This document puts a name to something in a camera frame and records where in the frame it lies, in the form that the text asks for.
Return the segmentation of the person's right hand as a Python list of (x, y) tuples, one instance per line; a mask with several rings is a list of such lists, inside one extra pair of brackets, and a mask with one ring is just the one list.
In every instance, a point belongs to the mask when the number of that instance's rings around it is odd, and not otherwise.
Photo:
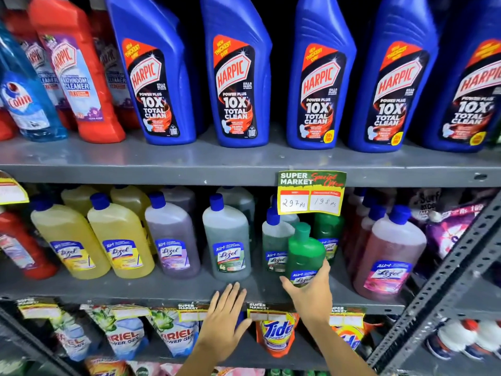
[(328, 322), (333, 307), (332, 293), (329, 286), (330, 265), (324, 259), (323, 265), (315, 277), (302, 287), (300, 302), (293, 302), (294, 308), (303, 322)]

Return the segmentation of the small green floor cleaner bottle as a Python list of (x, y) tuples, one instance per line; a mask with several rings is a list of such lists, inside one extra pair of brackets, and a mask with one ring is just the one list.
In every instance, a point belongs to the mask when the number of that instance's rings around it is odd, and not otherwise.
[(345, 219), (326, 213), (314, 213), (312, 236), (321, 242), (325, 248), (326, 259), (331, 264), (343, 236)]
[(295, 233), (288, 240), (285, 276), (297, 288), (310, 283), (326, 258), (324, 245), (312, 238), (310, 233), (310, 225), (299, 222), (295, 226)]

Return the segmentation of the person's left forearm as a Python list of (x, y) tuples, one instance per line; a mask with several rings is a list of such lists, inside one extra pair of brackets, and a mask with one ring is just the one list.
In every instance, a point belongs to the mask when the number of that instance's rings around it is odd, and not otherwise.
[(196, 346), (175, 376), (211, 376), (213, 369), (227, 357), (215, 348)]

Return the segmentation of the yellow shelf price tag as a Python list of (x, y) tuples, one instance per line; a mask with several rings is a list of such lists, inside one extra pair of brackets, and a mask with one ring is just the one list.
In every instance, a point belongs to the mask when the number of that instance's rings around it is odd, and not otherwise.
[(178, 318), (180, 322), (203, 321), (208, 313), (209, 303), (178, 303)]
[(366, 307), (333, 306), (330, 313), (329, 325), (331, 327), (354, 326), (363, 328)]
[(272, 310), (264, 302), (247, 302), (247, 318), (252, 321), (283, 321), (283, 313)]
[(29, 203), (26, 190), (8, 173), (0, 170), (0, 205)]
[(109, 309), (116, 320), (151, 316), (150, 308), (139, 305), (113, 305)]
[(63, 315), (55, 299), (48, 297), (27, 297), (16, 300), (18, 310), (24, 319), (60, 319)]

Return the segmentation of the orange detergent pouch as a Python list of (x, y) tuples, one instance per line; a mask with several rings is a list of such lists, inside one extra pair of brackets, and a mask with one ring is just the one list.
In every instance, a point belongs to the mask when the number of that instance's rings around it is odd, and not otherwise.
[(361, 341), (363, 340), (366, 330), (365, 326), (353, 326), (353, 325), (342, 325), (342, 326), (331, 326), (331, 329), (341, 337), (353, 351), (359, 347)]
[(279, 320), (257, 321), (257, 343), (273, 358), (286, 356), (295, 340), (295, 329), (299, 322), (296, 312), (282, 314)]

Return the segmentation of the small grey-green floor cleaner bottle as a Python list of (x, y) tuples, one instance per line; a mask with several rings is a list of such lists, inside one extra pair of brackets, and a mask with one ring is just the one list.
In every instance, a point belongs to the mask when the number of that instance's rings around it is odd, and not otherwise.
[(276, 207), (269, 207), (262, 224), (262, 264), (265, 271), (285, 273), (289, 252), (289, 239), (295, 228), (282, 221)]
[[(270, 197), (270, 202), (271, 202), (270, 207), (276, 210), (276, 212), (278, 212), (278, 199), (276, 194)], [(287, 222), (294, 228), (300, 222), (299, 216), (297, 214), (283, 214), (279, 215), (279, 217), (281, 222)]]

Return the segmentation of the white and green detergent pouch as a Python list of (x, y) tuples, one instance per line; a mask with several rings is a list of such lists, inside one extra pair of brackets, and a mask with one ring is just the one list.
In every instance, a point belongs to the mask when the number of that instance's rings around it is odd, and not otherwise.
[(85, 318), (80, 313), (61, 309), (60, 317), (49, 319), (59, 344), (67, 356), (76, 362), (85, 360), (91, 353), (93, 341)]
[(111, 306), (81, 304), (80, 309), (104, 332), (118, 360), (134, 360), (136, 354), (149, 344), (142, 317), (116, 320), (109, 309)]
[(189, 356), (198, 339), (199, 322), (182, 321), (174, 308), (150, 308), (149, 322), (173, 357)]

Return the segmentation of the purple floor cleaner bottle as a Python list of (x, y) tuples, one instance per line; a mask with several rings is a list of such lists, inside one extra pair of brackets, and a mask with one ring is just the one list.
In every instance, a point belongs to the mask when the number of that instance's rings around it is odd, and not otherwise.
[(190, 216), (196, 211), (194, 191), (183, 185), (167, 185), (160, 189), (167, 203), (183, 208)]
[(194, 225), (183, 208), (166, 202), (160, 191), (148, 194), (151, 206), (145, 211), (163, 272), (175, 279), (195, 277), (201, 268)]

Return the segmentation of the perforated grey metal rack upright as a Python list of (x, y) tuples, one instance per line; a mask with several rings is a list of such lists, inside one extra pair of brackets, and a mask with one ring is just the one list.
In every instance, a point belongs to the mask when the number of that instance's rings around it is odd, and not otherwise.
[(387, 333), (376, 341), (367, 364), (381, 376), (411, 374), (403, 367), (435, 327), (501, 256), (501, 189), (481, 210), (451, 252), (417, 286), (413, 298)]

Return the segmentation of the dark detergent pouch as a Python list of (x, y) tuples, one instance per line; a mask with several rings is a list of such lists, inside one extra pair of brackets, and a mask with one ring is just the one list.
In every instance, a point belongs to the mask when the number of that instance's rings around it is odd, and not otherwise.
[(412, 188), (407, 202), (411, 211), (410, 221), (419, 227), (423, 226), (428, 220), (429, 212), (435, 209), (441, 194), (441, 187)]

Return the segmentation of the white bottle with red cap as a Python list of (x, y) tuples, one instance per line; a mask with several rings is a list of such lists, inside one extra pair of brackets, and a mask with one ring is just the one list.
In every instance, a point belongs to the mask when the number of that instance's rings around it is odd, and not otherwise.
[(473, 319), (450, 319), (425, 341), (429, 352), (440, 360), (451, 360), (475, 343), (479, 323)]
[(478, 324), (476, 340), (462, 353), (472, 360), (484, 361), (501, 348), (501, 320), (481, 320)]

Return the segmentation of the grey metal diagonal rack brace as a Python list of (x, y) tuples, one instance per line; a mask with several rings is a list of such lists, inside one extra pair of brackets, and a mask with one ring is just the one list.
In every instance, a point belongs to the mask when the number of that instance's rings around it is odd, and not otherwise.
[(53, 376), (89, 376), (85, 366), (60, 355), (47, 323), (24, 321), (6, 301), (0, 301), (0, 360), (31, 362)]

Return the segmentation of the red floor cleaner bottle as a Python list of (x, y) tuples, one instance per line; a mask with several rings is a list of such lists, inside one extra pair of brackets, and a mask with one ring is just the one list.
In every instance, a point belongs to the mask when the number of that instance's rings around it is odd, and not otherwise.
[(20, 217), (0, 205), (0, 249), (33, 280), (53, 277), (58, 267), (29, 234)]

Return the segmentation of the red bathroom cleaner bottle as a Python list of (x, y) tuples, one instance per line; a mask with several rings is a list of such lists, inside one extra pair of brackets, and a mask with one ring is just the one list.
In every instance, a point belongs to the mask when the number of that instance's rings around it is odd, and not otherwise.
[(3, 22), (27, 55), (58, 112), (63, 126), (69, 130), (77, 131), (76, 119), (51, 66), (49, 54), (39, 40), (38, 34), (29, 20), (28, 13), (25, 10), (8, 9), (3, 16)]
[(28, 17), (49, 54), (80, 137), (95, 144), (125, 140), (86, 13), (69, 0), (31, 0)]
[(97, 55), (104, 68), (108, 88), (118, 121), (125, 130), (141, 128), (127, 87), (126, 75), (119, 57), (116, 37), (105, 0), (89, 0), (89, 21)]
[(5, 108), (0, 108), (0, 141), (13, 139), (19, 130), (10, 113)]

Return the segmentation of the light blue glass cleaner bottle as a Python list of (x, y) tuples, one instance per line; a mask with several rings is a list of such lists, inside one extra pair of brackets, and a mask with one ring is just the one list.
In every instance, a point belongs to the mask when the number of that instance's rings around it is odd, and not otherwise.
[(68, 138), (68, 131), (38, 74), (1, 20), (0, 98), (22, 136), (29, 141), (43, 143)]

